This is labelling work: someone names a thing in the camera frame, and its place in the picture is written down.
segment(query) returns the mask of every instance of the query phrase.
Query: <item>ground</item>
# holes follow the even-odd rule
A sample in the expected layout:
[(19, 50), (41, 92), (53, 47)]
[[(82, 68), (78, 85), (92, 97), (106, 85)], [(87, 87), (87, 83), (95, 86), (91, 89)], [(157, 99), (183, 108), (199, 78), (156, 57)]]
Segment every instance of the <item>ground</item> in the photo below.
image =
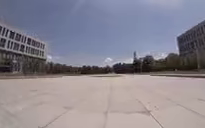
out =
[(0, 128), (205, 128), (205, 79), (0, 80)]

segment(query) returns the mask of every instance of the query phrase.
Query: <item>office building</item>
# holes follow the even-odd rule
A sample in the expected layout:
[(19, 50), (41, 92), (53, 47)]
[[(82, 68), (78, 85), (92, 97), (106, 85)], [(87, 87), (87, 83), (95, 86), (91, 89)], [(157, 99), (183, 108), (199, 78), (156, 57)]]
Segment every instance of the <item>office building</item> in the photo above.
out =
[(183, 65), (205, 68), (205, 20), (177, 37)]
[(0, 22), (0, 71), (41, 72), (46, 43)]

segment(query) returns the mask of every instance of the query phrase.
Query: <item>building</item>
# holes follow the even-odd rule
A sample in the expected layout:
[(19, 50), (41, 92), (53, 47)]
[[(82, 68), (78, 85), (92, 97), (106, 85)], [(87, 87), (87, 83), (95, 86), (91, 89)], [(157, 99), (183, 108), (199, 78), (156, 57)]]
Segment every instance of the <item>building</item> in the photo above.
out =
[(205, 68), (205, 20), (177, 37), (183, 65)]
[(0, 71), (41, 72), (46, 43), (0, 22)]

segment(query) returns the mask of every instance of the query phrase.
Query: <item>sky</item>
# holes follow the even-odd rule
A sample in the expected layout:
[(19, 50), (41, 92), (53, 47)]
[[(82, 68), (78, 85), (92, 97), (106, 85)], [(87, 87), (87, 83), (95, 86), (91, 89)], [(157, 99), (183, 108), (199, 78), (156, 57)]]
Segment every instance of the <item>sky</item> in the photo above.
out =
[(130, 63), (178, 52), (176, 37), (205, 19), (205, 0), (0, 0), (0, 20), (48, 45), (48, 61)]

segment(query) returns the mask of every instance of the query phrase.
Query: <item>stone pavement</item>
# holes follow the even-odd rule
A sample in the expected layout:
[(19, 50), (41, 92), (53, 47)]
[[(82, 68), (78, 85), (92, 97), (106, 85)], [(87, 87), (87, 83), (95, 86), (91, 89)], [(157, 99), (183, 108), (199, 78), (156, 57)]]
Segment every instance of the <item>stone pavement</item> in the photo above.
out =
[(0, 128), (205, 128), (205, 79), (0, 80)]

